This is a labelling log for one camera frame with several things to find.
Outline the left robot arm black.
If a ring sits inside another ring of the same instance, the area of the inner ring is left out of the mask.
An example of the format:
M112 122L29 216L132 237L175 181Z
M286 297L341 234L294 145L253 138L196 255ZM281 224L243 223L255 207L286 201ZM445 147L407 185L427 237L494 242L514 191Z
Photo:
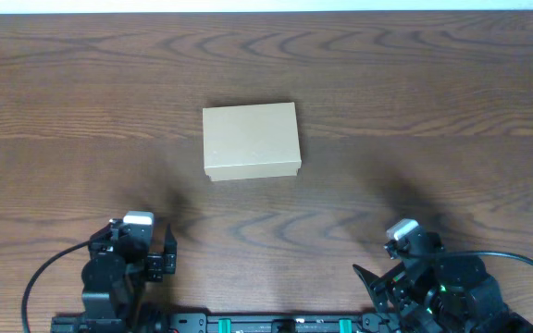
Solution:
M143 303L148 282L161 282L176 270L178 243L168 228L163 251L150 250L153 228L114 219L94 234L90 261L81 271L85 308L79 332L169 332L167 316Z

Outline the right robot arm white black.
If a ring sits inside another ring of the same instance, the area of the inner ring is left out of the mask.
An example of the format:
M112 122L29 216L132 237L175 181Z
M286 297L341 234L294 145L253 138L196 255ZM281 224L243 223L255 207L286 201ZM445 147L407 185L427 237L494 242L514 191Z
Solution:
M365 331L533 332L478 255L447 253L440 236L422 228L392 238L385 249L400 263L383 276L353 265L375 308L363 319Z

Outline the cardboard box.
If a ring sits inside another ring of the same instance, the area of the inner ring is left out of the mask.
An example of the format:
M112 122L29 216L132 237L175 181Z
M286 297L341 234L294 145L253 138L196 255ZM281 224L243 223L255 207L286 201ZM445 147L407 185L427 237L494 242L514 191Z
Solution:
M214 182L294 177L302 166L293 102L205 108L203 139Z

